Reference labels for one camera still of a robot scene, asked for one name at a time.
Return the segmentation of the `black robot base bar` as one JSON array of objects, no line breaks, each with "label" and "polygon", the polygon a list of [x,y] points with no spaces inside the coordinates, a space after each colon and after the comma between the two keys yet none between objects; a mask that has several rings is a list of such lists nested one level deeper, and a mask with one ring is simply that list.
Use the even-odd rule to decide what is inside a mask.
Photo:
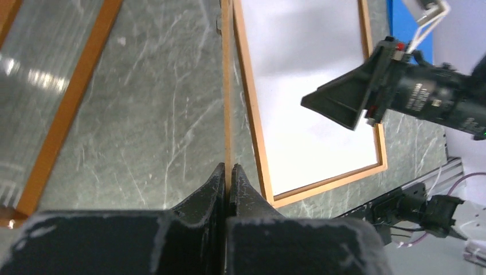
[{"label": "black robot base bar", "polygon": [[462,199],[450,195],[433,195],[428,198],[425,184],[419,182],[407,188],[395,188],[340,217],[369,222],[386,245],[392,242],[392,229],[465,240],[465,235],[453,228],[456,224],[453,214],[462,204]]}]

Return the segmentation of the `blue plastic sheet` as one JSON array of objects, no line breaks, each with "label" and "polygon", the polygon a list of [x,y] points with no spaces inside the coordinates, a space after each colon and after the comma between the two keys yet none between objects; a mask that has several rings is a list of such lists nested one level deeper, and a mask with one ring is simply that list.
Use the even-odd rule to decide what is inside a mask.
[{"label": "blue plastic sheet", "polygon": [[[388,0],[387,12],[390,27],[390,35],[396,39],[409,42],[416,32],[418,26],[407,7],[400,0]],[[424,59],[433,63],[433,35],[429,34],[417,47],[424,56]]]}]

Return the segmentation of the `wooden picture frame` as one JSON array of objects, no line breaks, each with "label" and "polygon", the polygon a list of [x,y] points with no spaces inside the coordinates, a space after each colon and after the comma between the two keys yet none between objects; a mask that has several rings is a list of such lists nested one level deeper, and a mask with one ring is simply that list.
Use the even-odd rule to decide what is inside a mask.
[{"label": "wooden picture frame", "polygon": [[366,1],[234,1],[262,196],[282,207],[387,169],[382,125],[350,131],[301,106],[372,48]]}]

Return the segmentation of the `orange wooden shelf rack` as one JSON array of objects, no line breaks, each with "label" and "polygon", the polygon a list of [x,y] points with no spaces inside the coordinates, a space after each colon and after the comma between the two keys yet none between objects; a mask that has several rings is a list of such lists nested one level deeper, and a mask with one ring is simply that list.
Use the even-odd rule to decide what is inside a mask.
[{"label": "orange wooden shelf rack", "polygon": [[1,2],[1,226],[37,209],[121,1]]}]

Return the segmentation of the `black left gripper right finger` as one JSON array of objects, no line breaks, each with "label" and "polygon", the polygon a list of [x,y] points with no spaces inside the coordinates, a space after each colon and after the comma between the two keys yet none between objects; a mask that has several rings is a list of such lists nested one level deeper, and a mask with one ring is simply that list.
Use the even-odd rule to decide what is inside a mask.
[{"label": "black left gripper right finger", "polygon": [[356,218],[288,218],[232,170],[227,274],[392,274],[376,229]]}]

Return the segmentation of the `brown frame backing board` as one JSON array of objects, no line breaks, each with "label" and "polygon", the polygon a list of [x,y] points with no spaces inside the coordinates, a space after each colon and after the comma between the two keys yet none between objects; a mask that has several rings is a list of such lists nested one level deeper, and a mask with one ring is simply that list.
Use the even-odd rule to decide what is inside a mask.
[{"label": "brown frame backing board", "polygon": [[224,97],[225,189],[232,185],[233,156],[233,1],[221,1],[222,70]]}]

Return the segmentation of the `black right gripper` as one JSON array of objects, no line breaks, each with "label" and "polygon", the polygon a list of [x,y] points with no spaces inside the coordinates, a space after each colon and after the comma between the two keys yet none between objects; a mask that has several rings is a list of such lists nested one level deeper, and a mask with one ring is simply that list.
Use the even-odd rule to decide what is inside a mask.
[{"label": "black right gripper", "polygon": [[393,110],[485,140],[485,59],[466,75],[406,49],[386,37],[361,66],[303,96],[300,105],[350,130],[364,110],[370,125]]}]

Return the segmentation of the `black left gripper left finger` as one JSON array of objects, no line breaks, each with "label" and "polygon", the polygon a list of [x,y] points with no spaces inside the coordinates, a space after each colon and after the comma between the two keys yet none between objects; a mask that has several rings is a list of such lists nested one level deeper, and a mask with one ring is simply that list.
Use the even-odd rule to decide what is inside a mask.
[{"label": "black left gripper left finger", "polygon": [[225,166],[173,208],[32,215],[2,274],[221,274]]}]

